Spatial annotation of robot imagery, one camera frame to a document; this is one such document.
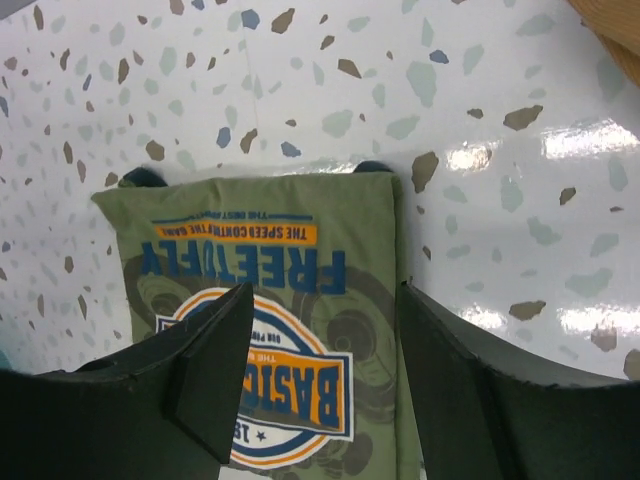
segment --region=green t-shirt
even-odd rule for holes
[[[395,176],[210,179],[93,200],[117,233],[134,342],[254,285],[232,467],[282,480],[418,479],[395,323]]]

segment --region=white floor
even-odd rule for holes
[[[0,22],[14,368],[130,342],[89,195],[133,167],[176,182],[369,158],[405,180],[414,284],[536,354],[640,379],[640,91],[566,2],[217,3],[43,1]]]

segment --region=blue speckle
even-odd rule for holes
[[[434,50],[429,54],[429,58],[432,62],[444,63],[445,65],[449,63],[449,57],[442,50]]]
[[[91,74],[87,75],[87,78],[82,84],[82,90],[84,90],[85,92],[89,90],[89,85],[91,85]]]
[[[216,143],[220,148],[225,148],[227,145],[229,145],[230,141],[231,129],[229,127],[222,127],[218,132],[218,139],[216,140]]]
[[[255,30],[259,24],[260,17],[255,12],[255,10],[245,10],[244,12],[242,12],[242,25],[245,28]]]
[[[299,157],[302,155],[302,152],[289,142],[282,142],[282,144],[280,144],[280,148],[282,148],[282,154],[285,157]]]
[[[4,116],[9,118],[9,105],[7,104],[7,99],[4,97],[0,97],[0,108],[4,113]]]

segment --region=circular logo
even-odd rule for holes
[[[193,295],[157,330],[189,318],[227,292]],[[353,441],[353,358],[329,352],[279,304],[254,295],[254,321],[231,458],[270,470],[303,461],[329,440]]]

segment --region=dark object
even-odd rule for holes
[[[252,325],[246,284],[76,372],[0,371],[0,476],[218,478],[229,462]]]
[[[429,480],[640,478],[640,385],[505,342],[419,290],[400,336]]]
[[[33,2],[35,2],[35,0],[2,0],[0,2],[0,20],[13,15],[21,8]]]
[[[393,173],[389,167],[382,162],[376,160],[365,160],[360,162],[358,166],[353,170],[353,173],[371,173],[371,172],[388,172]]]
[[[144,167],[134,168],[122,177],[120,183],[122,184],[121,186],[132,185],[134,187],[167,186],[167,182],[160,175]]]

